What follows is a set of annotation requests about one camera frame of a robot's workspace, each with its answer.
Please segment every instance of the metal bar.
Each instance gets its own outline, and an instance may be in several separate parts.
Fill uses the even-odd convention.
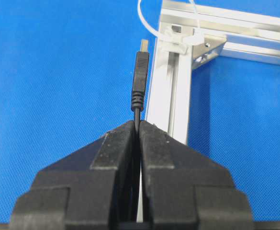
[[[221,56],[280,65],[280,18],[201,5],[197,8],[205,34],[227,36]],[[163,1],[160,23],[196,27],[195,19],[191,4]]]
[[[159,30],[174,24],[160,22]],[[193,34],[193,28],[182,26],[181,33]],[[162,49],[157,40],[154,66],[147,101],[146,120],[168,132],[174,139],[187,144],[192,48],[187,54],[174,54]]]

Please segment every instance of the black cable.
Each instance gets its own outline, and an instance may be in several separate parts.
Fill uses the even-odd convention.
[[[138,134],[141,112],[144,109],[144,98],[148,74],[149,52],[148,41],[142,40],[141,51],[136,53],[134,81],[131,94],[131,110],[134,112],[135,131]]]
[[[134,125],[135,125],[136,134],[139,133],[140,120],[141,120],[141,111],[140,111],[139,108],[135,108],[135,110],[134,110]]]

